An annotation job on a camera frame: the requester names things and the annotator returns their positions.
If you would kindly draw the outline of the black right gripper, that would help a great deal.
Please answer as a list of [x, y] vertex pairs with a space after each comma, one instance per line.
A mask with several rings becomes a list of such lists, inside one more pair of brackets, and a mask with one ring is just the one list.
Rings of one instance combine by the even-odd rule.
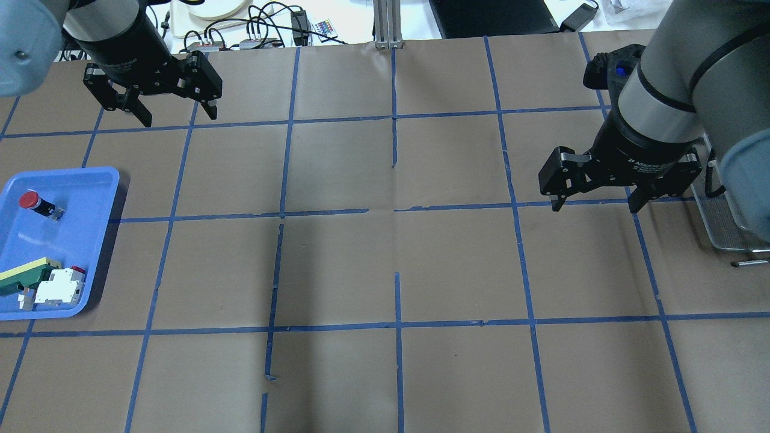
[[599, 157], [586, 152], [577, 154], [567, 146], [558, 146], [548, 156], [538, 174], [542, 195], [551, 197], [551, 210], [558, 213], [566, 198], [586, 194], [605, 186], [628, 187], [628, 210], [637, 214], [651, 199], [682, 197], [701, 174], [703, 165], [691, 147], [673, 164], [651, 165], [621, 155]]

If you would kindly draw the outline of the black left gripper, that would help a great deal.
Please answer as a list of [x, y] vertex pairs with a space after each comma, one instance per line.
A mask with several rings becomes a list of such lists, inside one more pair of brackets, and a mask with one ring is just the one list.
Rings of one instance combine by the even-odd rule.
[[210, 120], [217, 120], [217, 102], [223, 95], [222, 77], [206, 54], [192, 51], [185, 58], [169, 57], [159, 65], [139, 67], [128, 63], [131, 71], [109, 72], [105, 66], [88, 63], [83, 84], [107, 111], [132, 114], [145, 127], [152, 126], [152, 113], [141, 96], [173, 94], [200, 103]]

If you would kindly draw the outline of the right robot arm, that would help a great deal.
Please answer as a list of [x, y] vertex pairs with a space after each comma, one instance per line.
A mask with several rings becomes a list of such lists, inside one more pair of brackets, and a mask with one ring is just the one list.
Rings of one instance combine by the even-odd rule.
[[721, 184], [767, 241], [768, 11], [767, 1], [674, 1], [649, 44], [595, 55], [583, 85], [607, 90], [611, 108], [588, 151], [558, 146], [539, 171], [551, 209], [606, 186], [633, 187], [630, 213], [681, 195], [707, 137]]

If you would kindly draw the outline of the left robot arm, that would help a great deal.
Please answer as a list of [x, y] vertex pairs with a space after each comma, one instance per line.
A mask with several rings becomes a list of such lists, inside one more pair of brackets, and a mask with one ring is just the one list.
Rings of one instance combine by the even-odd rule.
[[65, 35], [91, 58], [82, 78], [107, 111], [132, 114], [145, 127], [152, 115], [141, 96], [192, 99], [215, 120], [223, 80], [203, 52], [174, 57], [146, 10], [149, 1], [3, 1], [2, 97], [32, 93], [45, 81]]

